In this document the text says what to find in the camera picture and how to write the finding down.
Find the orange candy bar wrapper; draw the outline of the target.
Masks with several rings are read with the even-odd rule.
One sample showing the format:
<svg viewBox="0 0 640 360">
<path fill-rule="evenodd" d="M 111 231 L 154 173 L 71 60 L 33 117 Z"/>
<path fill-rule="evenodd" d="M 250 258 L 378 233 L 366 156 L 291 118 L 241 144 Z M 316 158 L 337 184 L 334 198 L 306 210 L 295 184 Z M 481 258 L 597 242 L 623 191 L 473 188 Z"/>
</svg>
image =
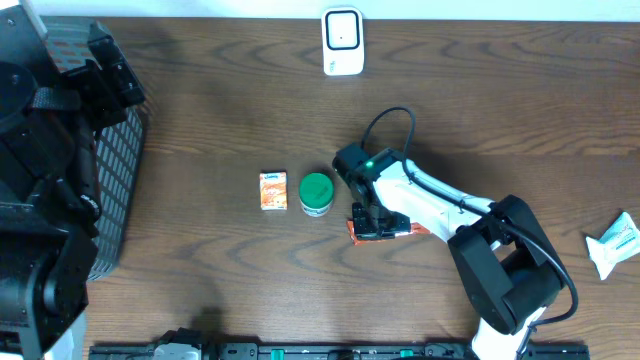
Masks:
<svg viewBox="0 0 640 360">
<path fill-rule="evenodd" d="M 383 239 L 361 240 L 355 234 L 354 221 L 353 220 L 347 220 L 346 221 L 346 226 L 347 226 L 347 230 L 348 230 L 349 236 L 350 236 L 350 238 L 351 238 L 351 240 L 352 240 L 352 242 L 353 242 L 353 244 L 355 246 L 365 245 L 365 244 L 369 244 L 369 243 L 388 241 L 388 240 L 395 239 L 397 237 L 403 237 L 403 236 L 408 236 L 408 235 L 429 235 L 430 234 L 430 231 L 428 229 L 426 229 L 425 227 L 423 227 L 422 225 L 420 225 L 418 223 L 412 223 L 411 224 L 411 229 L 408 232 L 396 233 L 394 235 L 391 235 L 390 237 L 386 237 L 386 238 L 383 238 Z"/>
</svg>

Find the green lid jar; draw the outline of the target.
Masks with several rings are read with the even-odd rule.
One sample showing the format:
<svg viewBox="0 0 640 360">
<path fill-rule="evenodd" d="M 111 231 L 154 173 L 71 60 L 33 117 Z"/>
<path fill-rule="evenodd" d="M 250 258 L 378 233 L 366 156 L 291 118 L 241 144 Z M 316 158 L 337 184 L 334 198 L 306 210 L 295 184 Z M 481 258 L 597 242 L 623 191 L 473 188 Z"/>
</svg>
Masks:
<svg viewBox="0 0 640 360">
<path fill-rule="evenodd" d="M 327 175 L 307 174 L 299 185 L 302 210 L 311 217 L 325 215 L 333 204 L 334 190 L 333 182 Z"/>
</svg>

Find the small orange snack box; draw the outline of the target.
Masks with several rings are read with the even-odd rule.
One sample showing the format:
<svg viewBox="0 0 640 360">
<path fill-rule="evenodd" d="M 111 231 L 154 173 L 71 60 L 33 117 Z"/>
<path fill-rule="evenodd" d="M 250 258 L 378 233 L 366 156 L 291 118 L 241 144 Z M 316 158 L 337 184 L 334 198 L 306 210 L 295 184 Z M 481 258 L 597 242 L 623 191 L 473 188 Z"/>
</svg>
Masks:
<svg viewBox="0 0 640 360">
<path fill-rule="evenodd" d="M 262 210 L 286 210 L 288 208 L 286 172 L 261 173 L 259 186 Z"/>
</svg>

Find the teal wipes packet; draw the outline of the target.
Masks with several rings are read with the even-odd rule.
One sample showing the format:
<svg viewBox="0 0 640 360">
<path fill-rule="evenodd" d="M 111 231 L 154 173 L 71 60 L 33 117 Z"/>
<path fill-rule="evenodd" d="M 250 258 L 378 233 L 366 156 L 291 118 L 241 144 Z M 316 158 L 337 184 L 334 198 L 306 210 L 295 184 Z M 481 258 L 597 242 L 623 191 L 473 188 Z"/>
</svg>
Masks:
<svg viewBox="0 0 640 360">
<path fill-rule="evenodd" d="M 602 281 L 618 263 L 639 253 L 639 229 L 627 212 L 622 212 L 599 239 L 587 236 L 585 240 Z"/>
</svg>

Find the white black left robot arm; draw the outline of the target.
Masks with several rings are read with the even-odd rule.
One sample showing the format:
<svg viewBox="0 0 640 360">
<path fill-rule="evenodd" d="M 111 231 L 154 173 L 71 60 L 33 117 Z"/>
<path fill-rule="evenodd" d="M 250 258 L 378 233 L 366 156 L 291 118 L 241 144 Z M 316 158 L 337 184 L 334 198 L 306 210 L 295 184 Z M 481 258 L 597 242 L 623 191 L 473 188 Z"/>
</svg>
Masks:
<svg viewBox="0 0 640 360">
<path fill-rule="evenodd" d="M 87 285 L 115 267 L 145 137 L 142 84 L 92 19 L 1 5 L 1 355 L 79 359 Z"/>
</svg>

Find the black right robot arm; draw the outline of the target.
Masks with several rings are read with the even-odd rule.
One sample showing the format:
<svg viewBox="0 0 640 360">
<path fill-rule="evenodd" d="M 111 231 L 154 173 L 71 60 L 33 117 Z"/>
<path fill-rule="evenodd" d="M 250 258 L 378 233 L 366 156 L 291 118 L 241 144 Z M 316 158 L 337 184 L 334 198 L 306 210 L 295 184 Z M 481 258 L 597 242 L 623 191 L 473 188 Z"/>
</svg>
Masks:
<svg viewBox="0 0 640 360">
<path fill-rule="evenodd" d="M 470 352 L 477 359 L 521 359 L 544 311 L 575 289 L 530 207 L 509 195 L 495 202 L 422 172 L 392 149 L 371 156 L 351 144 L 333 169 L 354 198 L 353 237 L 391 240 L 420 225 L 443 240 L 480 317 Z"/>
</svg>

